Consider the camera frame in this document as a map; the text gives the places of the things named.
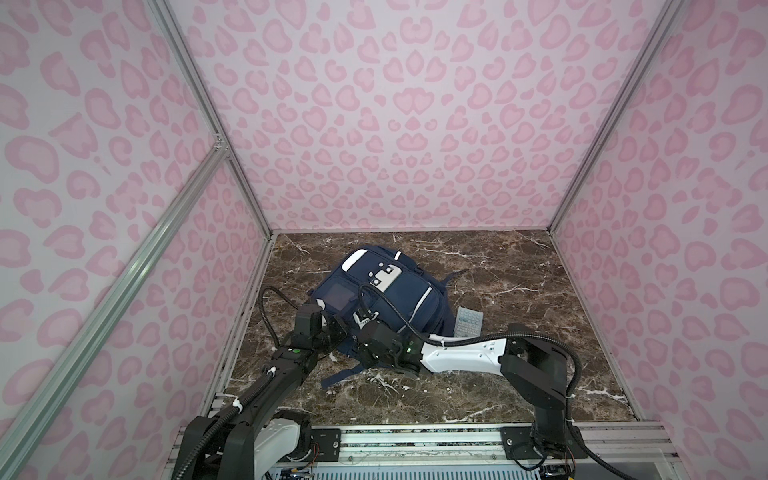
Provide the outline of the navy blue student backpack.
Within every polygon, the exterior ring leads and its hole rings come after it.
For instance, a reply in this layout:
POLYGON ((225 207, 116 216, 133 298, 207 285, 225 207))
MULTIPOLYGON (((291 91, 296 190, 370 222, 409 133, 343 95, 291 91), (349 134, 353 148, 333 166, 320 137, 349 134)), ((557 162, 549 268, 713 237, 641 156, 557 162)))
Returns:
POLYGON ((365 331, 390 330, 392 345, 401 352, 415 338, 414 331, 451 337, 456 318, 447 284, 456 275, 438 280, 402 251, 383 246, 363 245, 351 251, 308 292, 309 301, 341 320, 347 331, 337 351, 358 361, 323 379, 322 387, 328 389, 367 369, 398 366, 385 349, 367 345, 361 337, 365 331))

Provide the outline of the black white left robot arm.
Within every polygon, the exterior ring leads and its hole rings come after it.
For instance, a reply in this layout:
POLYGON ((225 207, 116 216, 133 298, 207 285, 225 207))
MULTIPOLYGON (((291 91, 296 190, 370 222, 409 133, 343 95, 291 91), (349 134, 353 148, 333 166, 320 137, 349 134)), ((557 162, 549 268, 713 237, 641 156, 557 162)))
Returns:
POLYGON ((172 477, 260 479, 284 458, 312 461, 309 416, 278 407, 347 336, 339 316, 317 304, 300 306, 290 341, 274 352, 262 375, 214 416, 198 416, 186 427, 172 477))

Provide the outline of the grey blue calculator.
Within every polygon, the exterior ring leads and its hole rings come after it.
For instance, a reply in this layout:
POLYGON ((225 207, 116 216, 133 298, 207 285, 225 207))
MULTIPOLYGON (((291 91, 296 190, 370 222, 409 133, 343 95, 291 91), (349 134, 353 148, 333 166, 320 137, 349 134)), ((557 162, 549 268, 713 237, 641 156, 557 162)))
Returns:
POLYGON ((478 337, 482 333, 484 315, 480 311, 459 307, 456 313, 454 337, 478 337))

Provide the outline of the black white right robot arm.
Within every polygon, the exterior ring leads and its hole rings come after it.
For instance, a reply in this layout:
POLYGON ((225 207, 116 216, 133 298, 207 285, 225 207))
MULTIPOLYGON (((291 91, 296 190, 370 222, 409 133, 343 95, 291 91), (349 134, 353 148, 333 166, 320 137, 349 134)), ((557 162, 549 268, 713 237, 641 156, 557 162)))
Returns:
POLYGON ((481 337, 428 337, 397 333, 371 321, 355 337, 363 366, 388 367, 419 376, 450 371, 501 376, 534 407, 529 438, 522 444, 541 457, 569 450, 585 452, 570 407, 582 362, 566 344, 532 331, 481 337))

